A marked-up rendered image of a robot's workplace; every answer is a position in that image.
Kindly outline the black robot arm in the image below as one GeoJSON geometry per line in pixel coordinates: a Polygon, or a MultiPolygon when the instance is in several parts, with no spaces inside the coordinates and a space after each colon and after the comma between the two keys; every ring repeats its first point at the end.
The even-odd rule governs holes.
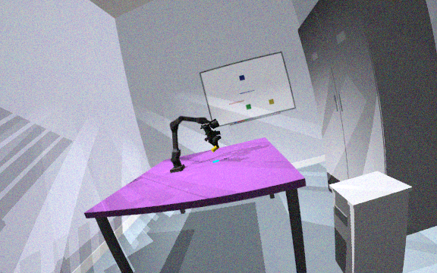
{"type": "Polygon", "coordinates": [[[177,119],[175,119],[174,121],[170,122],[170,129],[172,132],[172,143],[173,143],[173,150],[171,153],[171,162],[173,164],[174,168],[178,168],[181,167],[181,160],[180,160],[180,156],[181,156],[181,151],[178,148],[178,126],[182,121],[192,121],[192,122],[197,122],[198,124],[205,124],[205,125],[201,125],[200,129],[204,129],[205,133],[208,133],[211,128],[216,128],[219,126],[219,123],[217,122],[216,119],[212,120],[212,121],[208,121],[205,117],[201,117],[201,118],[194,118],[194,117],[187,117],[187,116],[179,116],[177,119]]]}

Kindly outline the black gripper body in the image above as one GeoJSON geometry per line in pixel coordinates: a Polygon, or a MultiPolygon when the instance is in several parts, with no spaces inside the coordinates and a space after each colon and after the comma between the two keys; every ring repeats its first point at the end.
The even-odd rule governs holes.
{"type": "Polygon", "coordinates": [[[207,142],[207,140],[208,141],[213,141],[213,142],[217,142],[218,140],[220,140],[221,139],[221,137],[220,136],[215,136],[214,135],[214,133],[213,133],[213,130],[210,130],[208,133],[206,133],[206,135],[207,135],[207,137],[205,138],[205,141],[207,142]]]}

